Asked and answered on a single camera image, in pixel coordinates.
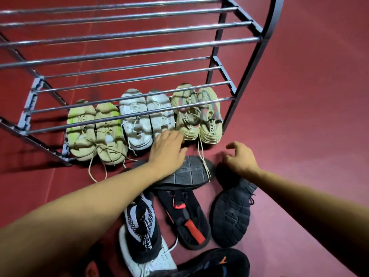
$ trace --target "orange logo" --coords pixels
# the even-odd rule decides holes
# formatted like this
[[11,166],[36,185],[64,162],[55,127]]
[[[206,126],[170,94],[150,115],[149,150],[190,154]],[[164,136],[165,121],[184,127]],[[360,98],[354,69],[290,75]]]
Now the orange logo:
[[226,259],[227,257],[224,257],[223,259],[222,259],[222,261],[219,263],[219,264],[224,264],[224,263],[227,263],[226,261],[225,261],[225,259]]

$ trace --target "red floor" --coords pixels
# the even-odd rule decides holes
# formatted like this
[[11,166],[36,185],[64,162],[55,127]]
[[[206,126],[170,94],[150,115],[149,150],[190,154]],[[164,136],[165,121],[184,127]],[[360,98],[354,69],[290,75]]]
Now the red floor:
[[[122,3],[130,0],[4,0],[1,9],[33,8],[67,5],[93,5]],[[243,8],[263,23],[269,0],[236,0]],[[262,168],[271,170],[292,180],[305,183],[316,189],[356,201],[369,206],[367,167],[369,148],[367,134],[369,109],[367,91],[369,74],[369,33],[366,23],[369,16],[367,0],[285,0],[277,29],[258,65],[253,78],[241,99],[239,107],[221,142],[206,151],[207,158],[218,162],[224,146],[233,140],[250,146]],[[144,9],[132,13],[145,12]],[[106,15],[108,12],[96,13]],[[80,16],[94,15],[81,13]],[[14,29],[3,32],[11,39],[51,38],[58,35],[80,35],[154,29],[155,27],[180,27],[197,23],[214,23],[216,15],[198,15],[191,18],[162,18],[158,21],[85,24],[78,28],[62,26]],[[232,29],[224,38],[247,36],[245,29]],[[185,42],[212,40],[213,31],[138,38],[134,40],[105,41],[102,43],[78,43],[66,46],[48,46],[21,49],[27,59],[50,58],[65,55],[80,55],[97,51],[134,49],[145,46],[172,45]],[[224,47],[219,52],[228,73],[238,83],[252,50],[251,46]],[[55,74],[180,59],[210,54],[210,49],[140,56],[137,58],[114,59],[40,67],[43,74]],[[11,58],[0,51],[1,62]],[[55,87],[69,86],[138,77],[187,69],[207,67],[207,62],[161,66],[53,80]],[[2,82],[2,108],[0,115],[16,122],[24,105],[32,79],[21,70],[0,72]],[[120,96],[127,88],[148,92],[152,88],[171,89],[183,81],[193,85],[205,82],[204,73],[146,80],[137,83],[118,84],[76,90],[63,93],[68,102],[77,99],[97,100]],[[215,88],[219,97],[228,96],[226,88]],[[38,108],[56,103],[48,95],[39,97]],[[227,104],[222,106],[225,115]],[[63,124],[65,113],[35,116],[33,128]],[[58,167],[45,155],[15,137],[0,131],[2,151],[0,212],[1,225],[6,225],[30,210],[71,191],[90,185],[92,180],[83,167]],[[60,134],[42,134],[39,138],[48,144],[60,145]],[[189,154],[195,154],[195,148]],[[93,173],[103,178],[103,168],[95,165]],[[112,176],[120,171],[109,172]],[[197,189],[195,194],[205,212],[209,213],[214,197],[221,191],[214,180]],[[261,190],[256,191],[255,205],[251,207],[251,221],[245,237],[235,247],[247,254],[251,263],[250,276],[353,276],[348,269],[330,255],[314,238],[298,225]],[[174,235],[165,222],[164,213],[156,202],[155,212],[160,228],[168,244]],[[104,257],[108,260],[115,276],[126,276],[127,270],[116,251],[117,223],[105,237]],[[216,247],[211,241],[201,250]],[[172,255],[177,264],[201,251],[188,251],[177,246]]]

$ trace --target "shoe rack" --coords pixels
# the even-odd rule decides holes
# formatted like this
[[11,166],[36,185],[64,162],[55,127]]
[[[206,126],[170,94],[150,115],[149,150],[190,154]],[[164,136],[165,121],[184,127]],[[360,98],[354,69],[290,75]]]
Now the shoe rack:
[[[209,9],[192,9],[192,10],[182,10],[182,11],[171,11],[171,5],[182,5],[182,4],[210,4],[210,3],[219,3],[219,8],[209,8]],[[20,119],[17,125],[10,123],[3,117],[0,117],[0,127],[16,137],[21,138],[25,142],[32,144],[33,146],[43,150],[45,153],[53,156],[57,160],[61,161],[67,166],[72,165],[71,161],[73,160],[72,156],[69,156],[69,150],[66,143],[63,145],[62,152],[54,150],[50,148],[47,144],[43,143],[33,135],[36,133],[45,133],[49,131],[57,131],[57,130],[66,130],[69,127],[73,127],[76,125],[88,125],[96,122],[109,121],[109,120],[117,120],[127,117],[133,117],[138,115],[146,115],[152,113],[158,113],[161,111],[175,110],[178,108],[186,108],[192,106],[199,106],[202,104],[222,102],[222,101],[231,101],[231,104],[228,108],[228,112],[225,116],[223,122],[223,132],[227,129],[230,119],[237,107],[237,104],[243,95],[246,86],[265,50],[265,47],[268,44],[270,37],[273,34],[273,31],[277,25],[279,15],[282,9],[283,0],[271,0],[268,16],[266,18],[266,22],[264,27],[261,27],[252,17],[245,12],[234,0],[176,0],[176,1],[154,1],[154,2],[145,2],[145,3],[126,3],[126,4],[111,4],[111,5],[92,5],[92,6],[81,6],[81,7],[57,7],[57,8],[40,8],[40,9],[17,9],[17,10],[3,10],[0,11],[0,16],[7,15],[36,15],[42,13],[44,14],[54,14],[54,13],[68,13],[70,18],[64,19],[46,19],[46,20],[37,20],[37,21],[25,21],[25,22],[13,22],[13,23],[0,23],[0,48],[6,49],[12,57],[16,60],[16,62],[12,63],[4,63],[0,64],[0,72],[2,69],[8,68],[23,68],[25,69],[33,78],[34,81],[31,85],[31,90],[25,102],[24,110],[20,115]],[[146,7],[163,7],[164,11],[159,13],[140,13],[140,14],[120,14],[121,9],[127,8],[146,8]],[[108,16],[108,17],[87,17],[87,18],[73,18],[73,13],[75,12],[83,12],[83,11],[96,11],[96,10],[115,10],[117,11],[117,15]],[[219,21],[215,24],[209,25],[198,25],[198,26],[187,26],[187,27],[179,27],[179,28],[165,28],[165,29],[156,29],[156,30],[144,30],[144,31],[134,31],[134,32],[122,32],[122,33],[114,33],[114,34],[102,34],[102,35],[88,35],[88,36],[80,36],[80,37],[69,37],[69,38],[53,38],[53,39],[42,39],[42,40],[34,40],[34,41],[18,41],[18,42],[10,42],[8,41],[6,34],[3,32],[8,29],[12,29],[15,27],[27,27],[27,26],[44,26],[44,25],[52,25],[57,27],[58,25],[74,25],[79,23],[98,23],[98,22],[107,22],[107,21],[122,21],[122,20],[135,20],[135,19],[151,19],[151,18],[162,18],[162,17],[171,17],[177,15],[188,15],[189,17],[193,14],[203,14],[203,13],[218,13]],[[226,17],[228,13],[233,13],[239,19],[238,22],[234,23],[226,23]],[[253,34],[252,37],[248,38],[240,38],[240,39],[229,39],[222,40],[222,33],[224,29],[231,27],[247,27]],[[123,39],[123,38],[133,38],[133,37],[142,37],[142,36],[155,36],[155,35],[163,35],[163,34],[175,34],[180,32],[189,32],[189,31],[200,31],[200,30],[216,30],[215,31],[215,39],[211,42],[195,42],[189,44],[181,44],[181,45],[172,45],[172,46],[158,46],[153,48],[141,48],[141,49],[131,49],[131,50],[123,50],[123,51],[114,51],[114,52],[104,52],[104,53],[94,53],[80,56],[67,56],[60,58],[52,58],[52,59],[40,59],[40,60],[26,60],[24,56],[17,50],[19,47],[27,47],[34,45],[51,45],[51,44],[66,44],[66,43],[74,43],[74,42],[88,42],[88,41],[98,41],[98,40],[107,40],[107,39]],[[238,86],[235,86],[230,77],[227,74],[227,71],[224,69],[221,61],[218,58],[218,50],[219,47],[235,45],[235,44],[245,44],[245,43],[256,43],[255,49],[248,61],[247,67],[243,73],[242,79]],[[213,51],[210,56],[199,57],[199,58],[184,58],[181,60],[172,60],[172,61],[164,61],[164,62],[149,62],[147,64],[141,65],[131,65],[131,66],[122,66],[119,68],[108,68],[108,69],[99,69],[99,70],[89,70],[84,72],[76,72],[76,73],[67,73],[67,74],[56,74],[53,76],[43,76],[40,74],[36,68],[40,65],[54,65],[54,64],[63,64],[63,63],[72,63],[72,62],[84,62],[89,60],[99,60],[99,59],[109,59],[109,58],[121,58],[126,56],[136,56],[136,55],[145,55],[152,54],[158,52],[170,52],[170,51],[182,51],[182,50],[192,50],[192,49],[200,49],[205,47],[212,47]],[[105,81],[105,82],[96,82],[90,84],[82,84],[75,85],[70,87],[63,88],[53,88],[49,83],[48,79],[51,78],[63,78],[70,76],[80,76],[85,74],[94,74],[94,73],[102,73],[102,72],[110,72],[117,70],[128,70],[135,68],[145,68],[150,66],[158,66],[158,65],[168,65],[175,64],[181,62],[195,61],[195,60],[209,60],[209,67],[202,69],[194,69],[194,70],[186,70],[182,72],[176,73],[166,73],[166,74],[156,74],[151,76],[143,76],[139,78],[132,79],[121,79],[114,81]],[[215,70],[219,70],[224,81],[212,83],[211,78],[213,72]],[[33,115],[39,113],[47,113],[56,110],[70,110],[72,108],[81,106],[78,104],[69,105],[62,97],[62,92],[65,90],[74,90],[79,88],[93,88],[96,86],[102,86],[107,84],[118,84],[124,82],[133,82],[137,80],[148,80],[155,78],[164,78],[169,76],[177,76],[181,74],[195,73],[195,72],[207,72],[207,78],[204,84],[196,85],[190,88],[182,88],[183,90],[190,89],[198,89],[205,87],[214,87],[219,85],[227,85],[230,93],[229,97],[219,98],[216,100],[212,100],[210,102],[197,102],[187,105],[182,105],[178,107],[169,107],[165,109],[157,109],[150,110],[145,112],[140,112],[136,114],[125,114],[116,117],[110,118],[102,118],[95,121],[83,121],[80,123],[74,124],[65,124],[60,126],[54,126],[49,128],[35,129],[31,128],[31,118]],[[147,97],[150,95],[157,95],[159,93],[173,93],[176,89],[165,90],[161,92],[155,93],[145,93],[133,96],[129,96],[129,99],[138,98],[138,97]],[[35,110],[35,105],[37,102],[38,95],[43,92],[48,92],[59,104],[60,107],[51,107]],[[87,105],[97,105],[99,103],[105,102],[118,102],[121,100],[127,99],[125,97],[117,97],[99,101],[92,101],[85,103],[84,106]]]

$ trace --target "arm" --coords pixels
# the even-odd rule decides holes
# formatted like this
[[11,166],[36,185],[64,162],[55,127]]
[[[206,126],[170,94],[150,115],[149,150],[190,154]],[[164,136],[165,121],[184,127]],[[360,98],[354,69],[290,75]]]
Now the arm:
[[47,203],[0,229],[2,276],[52,275],[80,258],[152,183],[182,164],[183,135],[165,131],[149,162]]
[[250,148],[228,144],[226,164],[277,202],[332,255],[358,276],[369,272],[369,209],[285,180],[258,167]]

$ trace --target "beige sneaker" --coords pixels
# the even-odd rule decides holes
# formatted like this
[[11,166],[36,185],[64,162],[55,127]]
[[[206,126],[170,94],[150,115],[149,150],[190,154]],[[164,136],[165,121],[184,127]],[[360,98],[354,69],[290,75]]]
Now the beige sneaker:
[[[69,111],[67,124],[95,120],[95,108],[93,106],[83,106],[82,104],[85,102],[87,101],[77,101],[77,104],[81,104],[81,106]],[[90,160],[97,154],[95,150],[95,124],[67,128],[66,134],[67,145],[78,161]]]
[[[188,88],[192,85],[182,83],[177,89]],[[194,90],[175,92],[172,96],[172,106],[196,103],[197,96]],[[175,110],[177,114],[176,129],[183,133],[185,140],[196,140],[200,130],[200,110],[198,107],[189,107]]]
[[[119,110],[112,103],[96,107],[96,119],[119,116]],[[127,156],[120,120],[96,123],[97,153],[105,165],[122,163]]]
[[[199,102],[218,99],[211,88],[200,88],[197,93]],[[200,106],[201,127],[199,137],[205,144],[217,144],[223,134],[223,120],[220,116],[220,103],[205,104]]]

